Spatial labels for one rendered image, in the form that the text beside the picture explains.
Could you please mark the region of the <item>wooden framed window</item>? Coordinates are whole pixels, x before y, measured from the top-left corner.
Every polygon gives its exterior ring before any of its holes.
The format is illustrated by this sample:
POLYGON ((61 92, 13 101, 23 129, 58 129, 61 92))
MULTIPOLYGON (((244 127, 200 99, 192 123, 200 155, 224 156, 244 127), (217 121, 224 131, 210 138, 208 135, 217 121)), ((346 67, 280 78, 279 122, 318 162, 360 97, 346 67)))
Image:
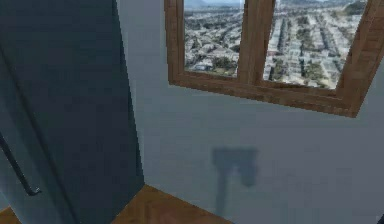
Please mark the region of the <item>wooden framed window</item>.
POLYGON ((326 90, 262 78, 275 0, 245 0, 238 75, 184 69, 184 0, 163 0, 168 82, 174 86, 354 118, 384 57, 384 0, 368 0, 337 88, 326 90))

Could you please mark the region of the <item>dark grey fridge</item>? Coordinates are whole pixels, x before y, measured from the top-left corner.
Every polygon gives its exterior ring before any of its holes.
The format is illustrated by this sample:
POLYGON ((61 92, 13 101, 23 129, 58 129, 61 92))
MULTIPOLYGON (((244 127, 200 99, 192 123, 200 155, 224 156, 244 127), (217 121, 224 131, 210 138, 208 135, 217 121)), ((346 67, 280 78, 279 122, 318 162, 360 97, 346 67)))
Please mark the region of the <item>dark grey fridge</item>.
POLYGON ((0 0, 0 133, 21 224, 112 224, 144 185, 117 0, 0 0))

